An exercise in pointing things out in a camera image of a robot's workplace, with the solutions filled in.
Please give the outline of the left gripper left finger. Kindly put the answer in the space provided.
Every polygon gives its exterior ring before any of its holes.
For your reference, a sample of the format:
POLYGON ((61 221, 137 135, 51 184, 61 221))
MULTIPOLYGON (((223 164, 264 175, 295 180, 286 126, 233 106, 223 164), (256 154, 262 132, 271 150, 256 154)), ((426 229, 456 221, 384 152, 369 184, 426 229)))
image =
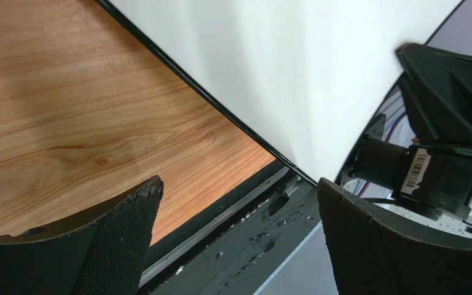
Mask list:
POLYGON ((68 217, 0 235, 0 294, 135 294, 163 187, 153 176, 68 217))

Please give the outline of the white rectangular plate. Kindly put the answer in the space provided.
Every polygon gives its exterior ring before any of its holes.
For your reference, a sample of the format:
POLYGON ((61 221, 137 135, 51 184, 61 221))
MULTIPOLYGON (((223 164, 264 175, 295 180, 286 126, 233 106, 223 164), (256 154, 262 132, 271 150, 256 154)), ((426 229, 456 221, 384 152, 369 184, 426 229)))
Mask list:
POLYGON ((316 183, 338 177, 402 73, 459 1, 102 1, 185 83, 316 183))

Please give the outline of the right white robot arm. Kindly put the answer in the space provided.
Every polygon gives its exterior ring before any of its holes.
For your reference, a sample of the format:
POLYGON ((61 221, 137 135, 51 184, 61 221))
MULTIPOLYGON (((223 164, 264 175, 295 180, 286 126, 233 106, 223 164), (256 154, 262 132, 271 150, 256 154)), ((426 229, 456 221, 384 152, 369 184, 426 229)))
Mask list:
POLYGON ((395 205, 432 220, 469 217, 472 196, 472 56, 407 43, 396 57, 404 115, 415 140, 383 138, 376 115, 356 142, 339 183, 363 179, 392 191, 395 205))

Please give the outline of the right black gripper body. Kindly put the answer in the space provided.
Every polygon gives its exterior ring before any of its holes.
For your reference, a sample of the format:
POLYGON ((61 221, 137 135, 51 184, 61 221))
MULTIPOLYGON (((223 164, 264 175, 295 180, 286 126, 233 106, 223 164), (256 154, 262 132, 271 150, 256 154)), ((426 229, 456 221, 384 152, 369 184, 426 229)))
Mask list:
POLYGON ((472 162, 471 141, 413 139, 412 144, 433 156, 472 162))

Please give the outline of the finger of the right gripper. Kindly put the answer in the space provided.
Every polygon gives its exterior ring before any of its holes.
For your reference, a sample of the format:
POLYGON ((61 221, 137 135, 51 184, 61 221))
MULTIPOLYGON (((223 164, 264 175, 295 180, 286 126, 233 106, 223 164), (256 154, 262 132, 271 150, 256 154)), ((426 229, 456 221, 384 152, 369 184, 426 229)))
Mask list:
POLYGON ((472 143, 472 56, 407 43, 396 50, 398 80, 421 143, 472 143))

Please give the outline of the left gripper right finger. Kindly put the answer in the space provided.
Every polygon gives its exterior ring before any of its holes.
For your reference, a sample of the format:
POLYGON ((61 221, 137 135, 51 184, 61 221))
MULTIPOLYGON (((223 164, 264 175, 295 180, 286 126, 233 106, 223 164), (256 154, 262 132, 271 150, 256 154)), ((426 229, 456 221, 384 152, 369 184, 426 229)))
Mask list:
POLYGON ((317 197, 340 294, 472 294, 472 239, 411 221, 326 178, 317 197))

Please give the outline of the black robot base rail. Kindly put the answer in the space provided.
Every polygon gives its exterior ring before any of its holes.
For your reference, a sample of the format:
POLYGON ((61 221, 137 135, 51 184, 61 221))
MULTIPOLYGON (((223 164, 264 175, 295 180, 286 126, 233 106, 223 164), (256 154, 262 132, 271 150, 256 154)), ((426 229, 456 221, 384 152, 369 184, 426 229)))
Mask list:
POLYGON ((318 224, 313 183, 275 160, 149 250, 139 294, 253 294, 318 224))

